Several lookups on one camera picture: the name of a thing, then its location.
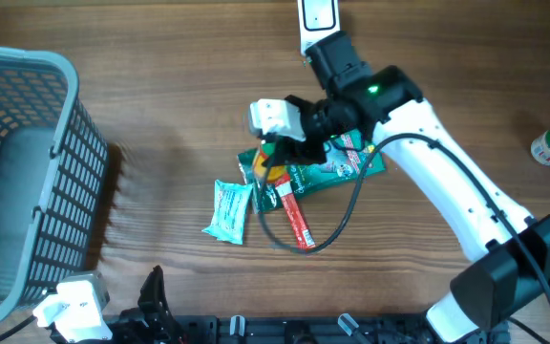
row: green snack bag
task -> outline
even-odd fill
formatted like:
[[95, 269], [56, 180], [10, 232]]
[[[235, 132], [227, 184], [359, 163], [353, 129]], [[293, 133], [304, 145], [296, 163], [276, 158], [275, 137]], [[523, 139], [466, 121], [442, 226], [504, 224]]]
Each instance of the green snack bag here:
[[[341, 147], [362, 148], [362, 138], [357, 130], [350, 131], [335, 141]], [[355, 181], [368, 155], [374, 148], [372, 144], [367, 144], [361, 152], [355, 152], [338, 150], [330, 142], [325, 143], [325, 145], [327, 146], [326, 163], [286, 166], [287, 173], [290, 176], [292, 191], [297, 200], [340, 183]], [[252, 185], [254, 191], [252, 192], [254, 213], [281, 208], [283, 206], [282, 201], [277, 195], [273, 184], [266, 186], [264, 196], [258, 200], [261, 181], [256, 180], [252, 170], [252, 162], [256, 151], [257, 149], [253, 148], [237, 156], [243, 179], [246, 184]], [[367, 176], [385, 171], [385, 169], [381, 155], [377, 154], [370, 164]]]

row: snack package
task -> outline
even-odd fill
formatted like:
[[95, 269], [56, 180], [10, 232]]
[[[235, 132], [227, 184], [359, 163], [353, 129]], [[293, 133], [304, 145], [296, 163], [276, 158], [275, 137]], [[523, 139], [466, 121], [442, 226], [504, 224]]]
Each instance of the snack package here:
[[215, 182], [214, 216], [211, 225], [203, 232], [218, 240], [243, 244], [243, 226], [247, 203], [252, 193], [251, 185]]
[[311, 237], [311, 232], [309, 232], [305, 216], [303, 216], [301, 208], [296, 203], [296, 197], [294, 197], [294, 193], [292, 192], [290, 176], [287, 172], [275, 183], [275, 189], [277, 190], [279, 199], [282, 200], [287, 218], [292, 225], [292, 230], [294, 230], [298, 248], [314, 248], [315, 242]]
[[[356, 149], [362, 147], [362, 138], [357, 130], [350, 131], [335, 141], [342, 147], [353, 147]], [[338, 150], [330, 142], [326, 142], [325, 146], [327, 151], [326, 163], [286, 166], [292, 191], [297, 200], [340, 183], [355, 181], [364, 161], [366, 161], [367, 156], [374, 148], [372, 144], [367, 143], [361, 152], [355, 152]], [[251, 185], [254, 191], [252, 196], [254, 212], [281, 208], [283, 206], [282, 201], [275, 190], [274, 184], [268, 184], [263, 198], [258, 200], [261, 181], [256, 180], [252, 171], [252, 162], [254, 161], [256, 151], [256, 148], [250, 149], [237, 156], [243, 179], [247, 185]], [[371, 166], [367, 171], [367, 176], [382, 171], [385, 171], [385, 164], [381, 155], [378, 154], [372, 160]]]

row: plastic bag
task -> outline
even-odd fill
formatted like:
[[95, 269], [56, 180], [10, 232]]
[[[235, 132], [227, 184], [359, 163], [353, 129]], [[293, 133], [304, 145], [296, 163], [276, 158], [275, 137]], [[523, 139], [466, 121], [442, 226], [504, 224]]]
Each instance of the plastic bag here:
[[218, 240], [232, 244], [243, 244], [243, 227], [245, 213], [252, 185], [215, 182], [214, 216], [211, 225], [203, 232], [213, 235]]
[[[340, 146], [347, 148], [362, 147], [362, 137], [357, 130], [350, 131], [340, 138], [336, 139]], [[310, 195], [314, 192], [333, 187], [340, 183], [355, 181], [362, 165], [367, 159], [367, 156], [372, 152], [374, 146], [367, 144], [360, 152], [354, 151], [339, 151], [328, 143], [327, 161], [323, 164], [313, 165], [289, 165], [286, 166], [287, 174], [291, 179], [292, 191], [297, 200]], [[247, 150], [237, 156], [239, 167], [243, 174], [243, 179], [248, 185], [252, 185], [254, 195], [252, 197], [252, 205], [254, 212], [270, 211], [283, 206], [281, 199], [275, 191], [274, 184], [266, 186], [263, 197], [259, 200], [260, 182], [254, 176], [252, 170], [252, 162], [256, 155], [256, 149]], [[381, 155], [377, 155], [372, 160], [372, 163], [367, 171], [367, 176], [378, 172], [385, 171], [386, 167], [381, 159]]]

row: white label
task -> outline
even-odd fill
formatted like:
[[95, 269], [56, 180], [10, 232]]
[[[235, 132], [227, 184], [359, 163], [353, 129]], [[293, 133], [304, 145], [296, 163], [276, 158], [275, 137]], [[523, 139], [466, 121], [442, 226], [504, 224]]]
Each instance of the white label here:
[[308, 229], [303, 230], [303, 236], [305, 237], [305, 242], [307, 243], [308, 247], [315, 246], [315, 242], [313, 241], [313, 238], [311, 237], [311, 233], [309, 233]]
[[277, 190], [279, 197], [284, 197], [285, 195], [289, 195], [292, 193], [292, 185], [290, 184], [290, 182], [281, 183], [275, 186], [275, 189]]
[[332, 0], [306, 0], [305, 26], [309, 30], [328, 30], [334, 26], [334, 6]]
[[550, 166], [550, 148], [549, 145], [546, 144], [546, 133], [535, 139], [530, 149], [536, 161], [543, 165]]

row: light blue packet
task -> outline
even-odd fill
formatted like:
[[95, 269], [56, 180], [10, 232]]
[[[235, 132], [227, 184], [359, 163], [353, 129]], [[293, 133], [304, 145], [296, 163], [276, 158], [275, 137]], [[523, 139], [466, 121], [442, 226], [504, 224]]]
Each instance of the light blue packet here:
[[213, 235], [218, 240], [232, 244], [243, 244], [243, 227], [245, 212], [252, 185], [215, 182], [214, 216], [211, 225], [203, 232]]

